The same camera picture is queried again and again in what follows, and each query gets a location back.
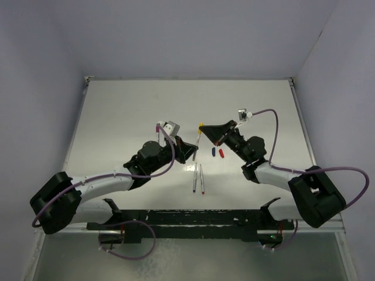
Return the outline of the silver pen yellow tip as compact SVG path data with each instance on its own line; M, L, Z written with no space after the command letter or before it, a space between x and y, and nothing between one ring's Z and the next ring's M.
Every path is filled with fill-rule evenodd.
M194 152L193 154L193 157L192 157L192 160L195 162L196 161L196 155L197 155L197 151L198 151L198 147L199 147L199 142L200 142L200 137L201 137L201 134L202 134L202 131L200 130L200 127L203 126L204 123L200 123L199 124L199 129L198 129L198 132L197 132L197 140L196 140L196 147L197 147L197 150Z

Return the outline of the yellow pen cap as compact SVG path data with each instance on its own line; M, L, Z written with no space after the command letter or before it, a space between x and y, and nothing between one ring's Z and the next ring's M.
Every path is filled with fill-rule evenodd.
M203 126L203 123L200 123L199 124L199 130L198 130L198 134L201 134L202 133L202 130L201 130L201 127Z

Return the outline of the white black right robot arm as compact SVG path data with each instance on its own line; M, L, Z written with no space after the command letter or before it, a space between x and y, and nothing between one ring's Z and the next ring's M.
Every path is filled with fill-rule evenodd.
M252 136L245 139L233 120L223 125L202 125L199 130L214 146L225 144L245 164L241 167L244 177L257 184L268 184L292 194L293 203L277 199L266 205L261 214L261 224L274 229L281 220L304 220L308 225L319 228L346 208L346 200L318 166L312 166L302 174L273 168L265 159L267 153L264 139Z

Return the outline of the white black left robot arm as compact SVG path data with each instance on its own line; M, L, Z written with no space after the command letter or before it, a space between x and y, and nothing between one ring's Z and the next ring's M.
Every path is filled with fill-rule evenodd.
M150 140L122 166L105 174L70 177L58 172L30 199L36 217L32 227L41 227L45 234L54 234L70 224L86 222L90 211L93 221L106 229L120 224L120 214L103 202L90 206L97 197L118 191L130 191L143 186L154 177L167 173L175 162L186 161L198 150L196 145L184 142L179 136L165 146Z

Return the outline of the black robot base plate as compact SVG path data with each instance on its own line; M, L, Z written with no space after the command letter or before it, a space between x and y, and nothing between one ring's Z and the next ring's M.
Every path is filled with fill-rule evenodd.
M103 224L89 222L104 244L139 244L143 239L239 239L282 241L292 221L276 221L262 210L117 210Z

